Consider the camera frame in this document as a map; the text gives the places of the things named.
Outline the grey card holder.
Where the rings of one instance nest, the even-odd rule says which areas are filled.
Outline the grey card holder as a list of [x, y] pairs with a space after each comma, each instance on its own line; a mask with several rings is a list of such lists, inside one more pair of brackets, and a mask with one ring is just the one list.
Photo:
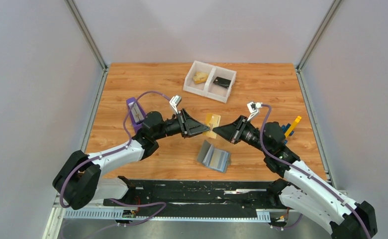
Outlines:
[[205, 167], [225, 173], [231, 163], [231, 153], [204, 141], [197, 155], [197, 162]]

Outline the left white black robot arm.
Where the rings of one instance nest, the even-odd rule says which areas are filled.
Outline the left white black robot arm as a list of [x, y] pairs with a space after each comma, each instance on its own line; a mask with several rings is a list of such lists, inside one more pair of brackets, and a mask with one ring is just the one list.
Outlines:
[[163, 120], [157, 112], [149, 112], [142, 128], [119, 146], [97, 153], [85, 154], [81, 150], [73, 152], [52, 185], [60, 194], [67, 207], [78, 210], [97, 199], [117, 199], [129, 206], [135, 201], [134, 190], [128, 188], [122, 179], [105, 179], [106, 173], [128, 163], [150, 157], [159, 148], [158, 140], [175, 134], [190, 138], [208, 131], [210, 128], [192, 118], [185, 109]]

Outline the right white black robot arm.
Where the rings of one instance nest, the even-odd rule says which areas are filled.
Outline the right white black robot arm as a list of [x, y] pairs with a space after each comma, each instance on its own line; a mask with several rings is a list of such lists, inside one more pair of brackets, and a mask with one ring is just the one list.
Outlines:
[[368, 239], [377, 232], [374, 207], [349, 198], [333, 188], [286, 146], [283, 128], [267, 122], [264, 131], [254, 127], [245, 116], [213, 132], [237, 144], [241, 141], [264, 153], [266, 166], [280, 178], [268, 187], [270, 206], [294, 209], [324, 228], [333, 239]]

